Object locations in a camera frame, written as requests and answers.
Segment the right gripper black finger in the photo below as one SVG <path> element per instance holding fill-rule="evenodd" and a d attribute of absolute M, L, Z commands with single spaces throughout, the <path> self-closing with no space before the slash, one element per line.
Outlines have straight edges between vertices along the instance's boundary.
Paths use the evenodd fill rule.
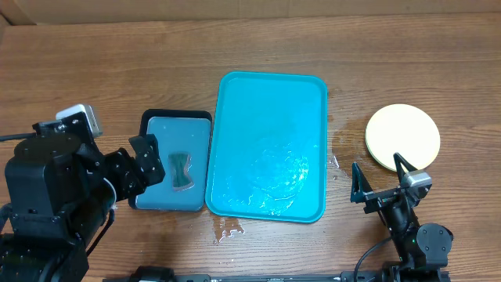
<path fill-rule="evenodd" d="M 404 175 L 407 172 L 414 172 L 417 170 L 417 168 L 411 165 L 401 154 L 394 153 L 393 158 L 395 161 L 396 172 L 399 180 L 403 180 Z"/>
<path fill-rule="evenodd" d="M 366 198 L 370 194 L 373 194 L 373 189 L 356 162 L 351 165 L 351 176 L 352 185 L 350 201 L 353 203 L 365 202 Z"/>

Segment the yellow plate with blue stain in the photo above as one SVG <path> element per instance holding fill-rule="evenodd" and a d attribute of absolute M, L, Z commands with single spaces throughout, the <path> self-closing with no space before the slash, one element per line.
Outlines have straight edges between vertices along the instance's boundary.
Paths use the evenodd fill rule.
<path fill-rule="evenodd" d="M 438 126 L 423 110 L 408 104 L 379 109 L 368 121 L 366 146 L 377 163 L 396 170 L 394 154 L 402 155 L 418 169 L 428 167 L 438 156 L 441 137 Z"/>

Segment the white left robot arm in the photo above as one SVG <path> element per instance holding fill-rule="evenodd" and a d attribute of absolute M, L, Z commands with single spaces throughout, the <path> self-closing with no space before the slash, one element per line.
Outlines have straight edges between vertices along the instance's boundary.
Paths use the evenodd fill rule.
<path fill-rule="evenodd" d="M 155 136 L 135 136 L 103 155 L 75 134 L 19 143 L 5 167 L 10 202 L 1 220 L 3 281 L 80 281 L 88 256 L 114 221 L 113 206 L 144 193 L 165 176 Z"/>

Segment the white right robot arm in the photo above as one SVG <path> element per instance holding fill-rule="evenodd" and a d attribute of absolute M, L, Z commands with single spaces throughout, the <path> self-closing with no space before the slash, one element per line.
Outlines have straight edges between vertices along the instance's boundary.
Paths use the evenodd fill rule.
<path fill-rule="evenodd" d="M 448 265 L 453 234 L 436 223 L 419 224 L 414 208 L 432 186 L 431 177 L 415 168 L 401 154 L 393 155 L 399 184 L 391 190 L 373 191 L 361 168 L 352 164 L 350 201 L 365 205 L 364 212 L 376 212 L 389 237 L 372 246 L 357 261 L 351 272 L 341 274 L 344 281 L 449 281 L 442 269 Z M 397 262 L 386 262 L 379 271 L 362 273 L 360 266 L 375 250 L 391 241 L 398 254 Z"/>

